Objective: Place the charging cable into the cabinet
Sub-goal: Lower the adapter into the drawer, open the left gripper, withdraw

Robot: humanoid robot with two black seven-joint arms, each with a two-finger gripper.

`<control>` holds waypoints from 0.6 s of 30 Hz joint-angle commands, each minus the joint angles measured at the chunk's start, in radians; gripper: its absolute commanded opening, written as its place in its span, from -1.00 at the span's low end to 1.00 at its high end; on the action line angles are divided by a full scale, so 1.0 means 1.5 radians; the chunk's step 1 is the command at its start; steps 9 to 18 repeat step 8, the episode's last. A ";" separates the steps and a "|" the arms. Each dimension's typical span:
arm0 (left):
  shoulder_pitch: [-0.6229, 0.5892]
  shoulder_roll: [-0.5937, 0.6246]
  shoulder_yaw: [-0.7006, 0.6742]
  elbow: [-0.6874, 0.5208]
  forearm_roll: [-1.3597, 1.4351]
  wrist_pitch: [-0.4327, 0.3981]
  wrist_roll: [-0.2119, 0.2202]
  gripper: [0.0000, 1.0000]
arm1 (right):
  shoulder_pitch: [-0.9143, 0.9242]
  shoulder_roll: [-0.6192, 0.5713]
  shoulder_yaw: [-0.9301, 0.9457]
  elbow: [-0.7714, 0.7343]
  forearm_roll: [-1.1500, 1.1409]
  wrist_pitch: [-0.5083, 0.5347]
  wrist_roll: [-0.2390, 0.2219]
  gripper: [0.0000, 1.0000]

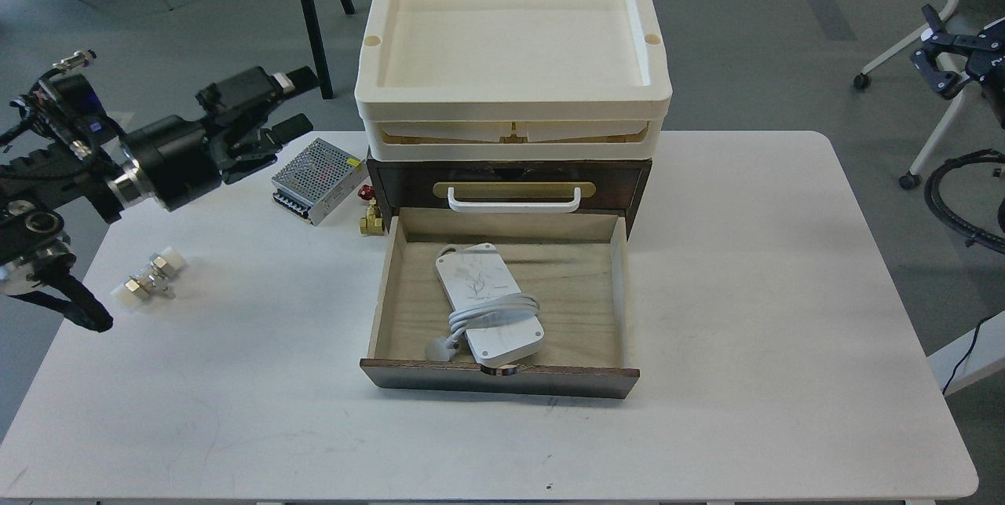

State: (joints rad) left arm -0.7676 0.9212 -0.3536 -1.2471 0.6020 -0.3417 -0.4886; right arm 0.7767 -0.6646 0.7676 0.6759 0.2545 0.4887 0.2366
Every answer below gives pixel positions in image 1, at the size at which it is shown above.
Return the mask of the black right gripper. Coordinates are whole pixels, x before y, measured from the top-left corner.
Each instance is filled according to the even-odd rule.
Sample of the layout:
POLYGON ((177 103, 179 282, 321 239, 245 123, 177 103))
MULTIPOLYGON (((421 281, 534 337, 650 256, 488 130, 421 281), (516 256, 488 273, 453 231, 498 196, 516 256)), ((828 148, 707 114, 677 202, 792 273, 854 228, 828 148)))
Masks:
POLYGON ((951 34, 932 5, 922 7, 930 35, 911 56, 926 85, 945 100, 951 100, 970 81, 982 86, 999 125, 1004 129, 1004 18, 992 22, 977 34, 951 34), (944 54, 967 59, 964 73, 940 66, 944 54))

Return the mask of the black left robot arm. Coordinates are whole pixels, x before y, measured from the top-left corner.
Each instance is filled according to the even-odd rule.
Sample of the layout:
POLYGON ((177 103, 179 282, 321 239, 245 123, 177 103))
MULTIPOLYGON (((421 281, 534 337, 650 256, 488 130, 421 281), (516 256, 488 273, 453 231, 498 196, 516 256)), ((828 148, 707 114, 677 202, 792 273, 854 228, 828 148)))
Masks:
POLYGON ((1 264, 4 296, 104 332, 114 318, 72 276, 76 257, 57 209, 86 198, 112 223, 148 198, 174 211, 265 169, 312 129, 303 114, 267 126, 269 115, 314 90, 317 77, 308 66, 288 73, 254 66, 200 90, 202 118, 170 115, 128 133, 78 73, 96 57, 90 49, 76 51, 12 101, 20 119, 2 143, 33 132, 49 145, 2 166, 1 264))

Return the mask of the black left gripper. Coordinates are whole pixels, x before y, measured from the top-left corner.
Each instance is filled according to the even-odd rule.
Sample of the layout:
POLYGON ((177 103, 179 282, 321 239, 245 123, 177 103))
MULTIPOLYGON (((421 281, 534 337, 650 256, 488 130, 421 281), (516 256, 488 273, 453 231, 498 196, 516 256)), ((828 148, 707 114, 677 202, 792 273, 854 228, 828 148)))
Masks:
POLYGON ((168 211, 272 165, 277 152, 311 133, 305 114, 267 128, 267 119, 288 97, 317 89, 309 66, 282 73, 249 68, 196 94, 205 115, 187 121, 178 115, 122 137, 126 160, 118 175, 118 200, 132 207, 148 198, 168 211))

